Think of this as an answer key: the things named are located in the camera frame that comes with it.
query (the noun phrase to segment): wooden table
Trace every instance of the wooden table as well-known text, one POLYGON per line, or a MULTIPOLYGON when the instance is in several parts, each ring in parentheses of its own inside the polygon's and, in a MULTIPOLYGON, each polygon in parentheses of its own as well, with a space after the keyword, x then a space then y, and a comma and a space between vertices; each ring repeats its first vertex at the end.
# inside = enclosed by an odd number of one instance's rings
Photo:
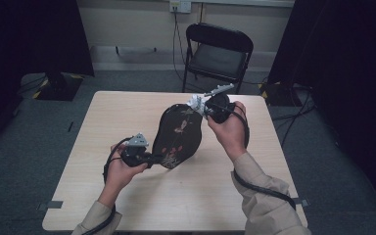
MULTIPOLYGON (((73 230, 81 222, 103 189, 103 165, 110 146, 142 132, 151 143, 164 110, 186 103, 192 94, 99 91, 94 95, 71 150, 53 201, 60 209, 49 209, 43 228, 73 230)), ((290 184, 298 197, 291 173, 275 133, 264 100, 260 96, 230 96, 247 108, 251 136, 248 151, 264 171, 290 184)), ((246 217, 242 196, 234 188, 233 164, 217 142, 207 122, 202 123, 203 140, 196 154, 168 170, 154 165, 136 175, 117 198, 123 218, 120 231, 241 231, 246 217)), ((307 226, 300 205, 297 212, 307 226)))

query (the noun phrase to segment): electrical outlet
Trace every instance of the electrical outlet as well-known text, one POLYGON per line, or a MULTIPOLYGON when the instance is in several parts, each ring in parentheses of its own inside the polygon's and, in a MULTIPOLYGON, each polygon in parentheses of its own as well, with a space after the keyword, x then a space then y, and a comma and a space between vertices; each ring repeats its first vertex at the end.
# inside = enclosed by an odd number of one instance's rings
POLYGON ((178 10, 181 8, 181 1, 179 0, 170 0, 169 1, 169 11, 170 12, 178 12, 178 10))
POLYGON ((191 2, 190 1, 179 1, 170 0, 169 1, 169 11, 177 13, 191 13, 191 2))

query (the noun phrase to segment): beige sleeve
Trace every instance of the beige sleeve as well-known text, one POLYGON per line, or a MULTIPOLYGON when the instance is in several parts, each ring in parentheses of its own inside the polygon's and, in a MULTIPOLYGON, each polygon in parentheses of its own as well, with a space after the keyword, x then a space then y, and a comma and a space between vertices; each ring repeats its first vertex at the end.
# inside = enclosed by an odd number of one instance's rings
MULTIPOLYGON (((255 159, 246 153, 234 162, 238 175, 246 182, 289 195, 289 185, 281 179, 266 175, 255 159)), ((288 202, 257 193, 240 185, 232 174, 233 182, 243 196, 243 212, 247 217, 246 235, 249 234, 311 234, 288 202)))
MULTIPOLYGON (((87 213, 87 216, 84 220, 78 224, 74 231, 72 232, 73 235, 83 234, 97 225, 101 224, 105 221, 109 215, 111 214, 112 210, 105 205, 94 202, 93 206, 91 207, 90 211, 87 213)), ((105 235, 105 234, 113 234, 118 227, 118 224, 121 220, 121 214, 116 212, 115 217, 113 218, 112 222, 108 224, 105 228, 103 228, 97 234, 105 235)))

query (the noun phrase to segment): chair backrest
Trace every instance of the chair backrest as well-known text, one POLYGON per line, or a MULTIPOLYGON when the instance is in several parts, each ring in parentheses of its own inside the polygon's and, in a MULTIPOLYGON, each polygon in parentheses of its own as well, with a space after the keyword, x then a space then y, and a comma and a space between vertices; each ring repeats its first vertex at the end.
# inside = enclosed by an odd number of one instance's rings
POLYGON ((253 41, 245 33, 209 23, 193 23, 187 27, 188 45, 191 41, 244 53, 253 52, 253 41))

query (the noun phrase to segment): chair seat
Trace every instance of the chair seat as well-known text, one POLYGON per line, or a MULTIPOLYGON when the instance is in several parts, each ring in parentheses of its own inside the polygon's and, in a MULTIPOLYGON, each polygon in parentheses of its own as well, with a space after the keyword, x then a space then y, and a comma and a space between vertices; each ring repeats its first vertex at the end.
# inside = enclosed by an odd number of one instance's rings
POLYGON ((201 44, 195 52, 189 68, 234 79, 241 76, 246 57, 246 53, 201 44))

